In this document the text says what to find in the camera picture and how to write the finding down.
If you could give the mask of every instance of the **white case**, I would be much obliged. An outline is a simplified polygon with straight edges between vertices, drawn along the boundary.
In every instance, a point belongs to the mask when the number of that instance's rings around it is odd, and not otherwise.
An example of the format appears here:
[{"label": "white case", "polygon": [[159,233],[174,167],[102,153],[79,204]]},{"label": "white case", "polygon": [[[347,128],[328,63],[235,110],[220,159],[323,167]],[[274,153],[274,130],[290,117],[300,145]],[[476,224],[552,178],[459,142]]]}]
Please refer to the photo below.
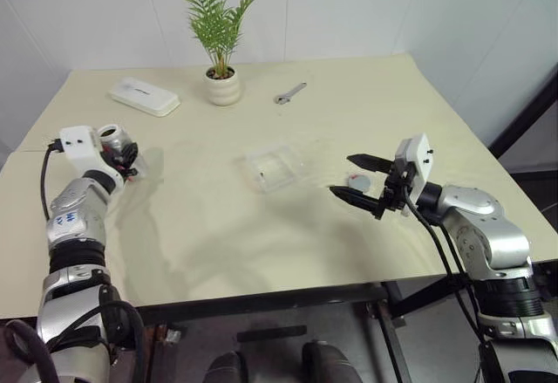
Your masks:
[{"label": "white case", "polygon": [[123,78],[109,95],[115,101],[133,106],[156,117],[163,117],[180,104],[178,95],[136,78]]}]

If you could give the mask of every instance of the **beige tabletop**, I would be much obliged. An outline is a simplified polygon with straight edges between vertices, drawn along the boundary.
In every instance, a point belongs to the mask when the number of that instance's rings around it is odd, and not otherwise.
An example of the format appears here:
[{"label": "beige tabletop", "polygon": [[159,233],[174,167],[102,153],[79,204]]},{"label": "beige tabletop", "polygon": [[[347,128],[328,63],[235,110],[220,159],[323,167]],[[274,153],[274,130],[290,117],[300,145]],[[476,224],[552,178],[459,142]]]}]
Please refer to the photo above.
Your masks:
[{"label": "beige tabletop", "polygon": [[[38,177],[46,144],[60,127],[119,123],[150,165],[126,184],[106,218],[107,266],[136,305],[440,274],[430,237],[412,218],[381,221],[336,199],[327,186],[363,172],[345,157],[392,159],[398,143],[426,132],[435,149],[431,181],[485,189],[532,244],[535,261],[558,257],[558,240],[461,118],[407,55],[238,65],[242,100],[213,106],[200,67],[76,71],[0,173],[0,317],[37,313],[48,273]],[[177,92],[173,113],[155,118],[106,96],[125,76]],[[279,106],[273,97],[308,86]],[[245,153],[286,144],[307,175],[270,194],[247,173]],[[47,195],[74,177],[51,158]],[[371,175],[372,195],[384,177]]]}]

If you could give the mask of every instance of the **white flower pot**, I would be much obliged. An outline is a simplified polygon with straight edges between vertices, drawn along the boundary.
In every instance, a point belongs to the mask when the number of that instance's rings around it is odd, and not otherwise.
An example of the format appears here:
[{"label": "white flower pot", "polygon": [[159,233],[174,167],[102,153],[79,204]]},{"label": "white flower pot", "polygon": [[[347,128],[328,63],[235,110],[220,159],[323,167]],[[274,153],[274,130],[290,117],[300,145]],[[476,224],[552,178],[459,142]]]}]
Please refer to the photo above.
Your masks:
[{"label": "white flower pot", "polygon": [[209,70],[203,75],[209,101],[217,106],[230,106],[238,101],[242,94],[238,72],[227,79],[212,79],[207,75]]}]

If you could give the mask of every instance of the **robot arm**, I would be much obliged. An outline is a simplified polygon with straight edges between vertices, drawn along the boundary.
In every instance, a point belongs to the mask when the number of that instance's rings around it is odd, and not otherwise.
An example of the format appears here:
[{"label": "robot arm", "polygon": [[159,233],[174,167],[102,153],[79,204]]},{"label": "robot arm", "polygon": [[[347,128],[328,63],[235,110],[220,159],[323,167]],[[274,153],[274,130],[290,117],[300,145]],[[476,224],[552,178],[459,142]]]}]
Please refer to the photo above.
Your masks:
[{"label": "robot arm", "polygon": [[[105,214],[111,195],[126,180],[146,173],[138,147],[118,126],[95,131],[69,127],[60,132],[68,160],[81,175],[70,182],[51,204],[46,225],[50,255],[49,275],[37,315],[37,334],[47,344],[61,381],[105,383],[116,346],[130,347],[135,331],[139,364],[135,381],[143,374],[142,345],[138,346],[140,316],[124,314],[117,289],[105,265]],[[83,324],[71,324],[88,312],[98,311]],[[20,383],[40,382],[31,366]]]},{"label": "robot arm", "polygon": [[489,338],[480,347],[485,380],[518,381],[509,377],[518,367],[551,373],[555,379],[558,338],[534,285],[527,238],[488,193],[427,182],[432,153],[421,134],[404,140],[394,161],[367,154],[349,156],[361,168],[388,174],[381,196],[372,198],[348,187],[330,189],[377,219],[386,209],[401,209],[406,214],[406,189],[409,202],[418,206],[430,224],[447,229],[473,282],[479,305],[477,322],[480,332]]}]

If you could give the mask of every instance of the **wrench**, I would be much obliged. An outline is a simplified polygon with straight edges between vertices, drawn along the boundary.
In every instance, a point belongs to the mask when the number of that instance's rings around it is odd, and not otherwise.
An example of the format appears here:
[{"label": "wrench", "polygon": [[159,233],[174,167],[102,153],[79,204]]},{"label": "wrench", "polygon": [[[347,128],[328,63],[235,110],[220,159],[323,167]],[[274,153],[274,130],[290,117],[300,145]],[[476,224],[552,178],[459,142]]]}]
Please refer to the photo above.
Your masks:
[{"label": "wrench", "polygon": [[302,82],[302,84],[299,84],[297,86],[295,86],[293,89],[291,89],[290,91],[286,92],[286,93],[282,93],[281,95],[277,95],[274,98],[274,101],[276,102],[276,104],[287,104],[291,97],[296,94],[298,91],[300,91],[301,89],[303,89],[306,86],[306,82]]}]

